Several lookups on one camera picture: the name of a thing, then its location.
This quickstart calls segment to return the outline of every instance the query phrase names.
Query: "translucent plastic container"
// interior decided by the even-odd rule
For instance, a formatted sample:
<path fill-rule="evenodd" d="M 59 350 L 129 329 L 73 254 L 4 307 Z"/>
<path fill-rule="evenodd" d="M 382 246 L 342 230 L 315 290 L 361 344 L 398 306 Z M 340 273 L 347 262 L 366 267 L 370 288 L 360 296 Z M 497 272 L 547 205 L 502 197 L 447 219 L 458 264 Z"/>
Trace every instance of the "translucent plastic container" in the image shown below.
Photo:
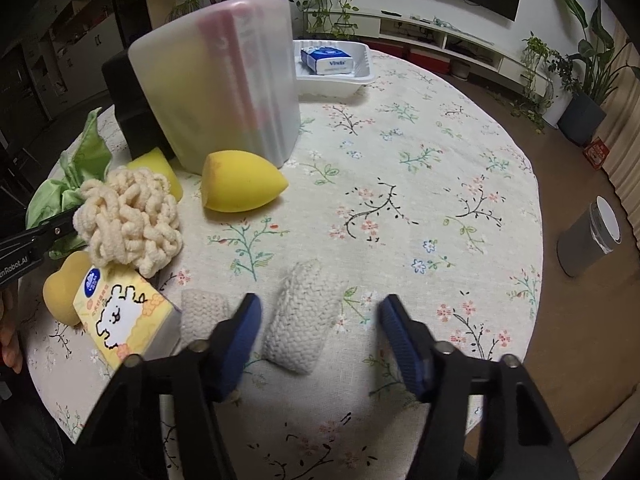
<path fill-rule="evenodd" d="M 300 60 L 300 49 L 310 46 L 333 46 L 346 52 L 355 63 L 350 74 L 316 75 Z M 373 70 L 371 50 L 364 43 L 355 41 L 331 40 L 295 40 L 293 49 L 296 56 L 296 78 L 298 95 L 323 95 L 328 97 L 348 97 L 355 94 L 362 85 L 373 83 L 376 73 Z"/>
<path fill-rule="evenodd" d="M 156 28 L 129 59 L 180 163 L 201 174 L 209 153 L 244 150 L 278 168 L 298 138 L 287 0 L 229 0 Z"/>

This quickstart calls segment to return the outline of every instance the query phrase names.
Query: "gray plant pot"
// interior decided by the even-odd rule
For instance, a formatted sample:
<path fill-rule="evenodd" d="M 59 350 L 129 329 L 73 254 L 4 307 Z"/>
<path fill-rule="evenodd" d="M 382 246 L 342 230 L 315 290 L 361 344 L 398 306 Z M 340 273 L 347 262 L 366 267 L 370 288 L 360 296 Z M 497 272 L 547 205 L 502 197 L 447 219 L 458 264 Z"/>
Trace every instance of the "gray plant pot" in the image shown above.
<path fill-rule="evenodd" d="M 606 115 L 587 94 L 579 92 L 560 117 L 558 128 L 572 143 L 586 146 Z"/>

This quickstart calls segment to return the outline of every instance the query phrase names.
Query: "floral tablecloth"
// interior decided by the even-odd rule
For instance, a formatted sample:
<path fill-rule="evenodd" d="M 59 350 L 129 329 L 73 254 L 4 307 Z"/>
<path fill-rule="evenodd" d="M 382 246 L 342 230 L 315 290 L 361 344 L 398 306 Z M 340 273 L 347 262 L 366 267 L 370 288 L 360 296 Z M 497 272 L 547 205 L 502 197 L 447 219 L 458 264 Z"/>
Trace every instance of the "floral tablecloth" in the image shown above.
<path fill-rule="evenodd" d="M 399 294 L 414 319 L 466 354 L 522 358 L 529 343 L 542 269 L 529 161 L 441 78 L 378 52 L 374 63 L 377 81 L 352 98 L 301 102 L 300 138 L 282 168 L 290 186 L 271 205 L 205 215 L 199 177 L 177 172 L 184 249 L 159 282 L 176 305 L 190 287 L 225 294 L 230 304 L 256 292 L 266 326 L 296 262 L 318 258 L 346 281 L 311 375 L 265 361 L 260 332 L 241 397 L 216 408 L 241 480 L 404 478 L 426 407 L 405 390 L 374 322 L 386 294 Z M 113 108 L 98 129 L 113 166 L 129 160 Z M 42 400 L 75 440 L 113 372 L 82 329 L 60 325 L 43 307 L 52 265 L 22 280 L 22 332 Z M 166 463 L 180 478 L 165 401 Z M 468 427 L 480 416 L 473 399 Z"/>

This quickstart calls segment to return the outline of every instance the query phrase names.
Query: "hanging plant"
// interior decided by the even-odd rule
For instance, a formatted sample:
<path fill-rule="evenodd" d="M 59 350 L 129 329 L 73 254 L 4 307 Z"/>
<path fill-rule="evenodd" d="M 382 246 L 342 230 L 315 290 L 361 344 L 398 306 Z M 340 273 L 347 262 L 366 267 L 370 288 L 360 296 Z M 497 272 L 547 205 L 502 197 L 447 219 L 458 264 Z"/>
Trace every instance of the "hanging plant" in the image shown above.
<path fill-rule="evenodd" d="M 310 34 L 328 34 L 339 40 L 351 39 L 358 28 L 351 22 L 351 11 L 360 10 L 352 6 L 353 0 L 289 0 L 302 11 L 306 31 Z"/>
<path fill-rule="evenodd" d="M 536 92 L 536 74 L 542 69 L 546 74 L 552 72 L 550 68 L 550 56 L 553 50 L 548 45 L 530 33 L 530 36 L 522 41 L 526 46 L 522 51 L 522 63 L 524 64 L 523 78 L 526 84 L 522 85 L 522 97 L 512 103 L 511 115 L 514 117 L 525 116 L 536 126 L 536 132 L 541 133 L 545 126 L 542 114 L 551 106 L 554 97 L 554 86 L 548 80 L 545 94 L 540 96 Z"/>

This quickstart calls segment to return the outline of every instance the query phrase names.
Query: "cartoon dog illustration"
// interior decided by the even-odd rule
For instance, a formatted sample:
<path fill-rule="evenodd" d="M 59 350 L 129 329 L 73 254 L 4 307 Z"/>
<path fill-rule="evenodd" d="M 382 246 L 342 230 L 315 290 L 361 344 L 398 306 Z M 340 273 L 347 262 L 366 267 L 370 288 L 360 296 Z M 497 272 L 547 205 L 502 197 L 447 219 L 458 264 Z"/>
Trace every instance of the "cartoon dog illustration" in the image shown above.
<path fill-rule="evenodd" d="M 100 319 L 95 324 L 99 336 L 106 333 L 104 345 L 115 348 L 127 342 L 131 329 L 142 313 L 145 295 L 140 294 L 136 299 L 136 288 L 129 285 L 122 295 L 122 286 L 113 285 L 111 295 L 104 305 Z"/>

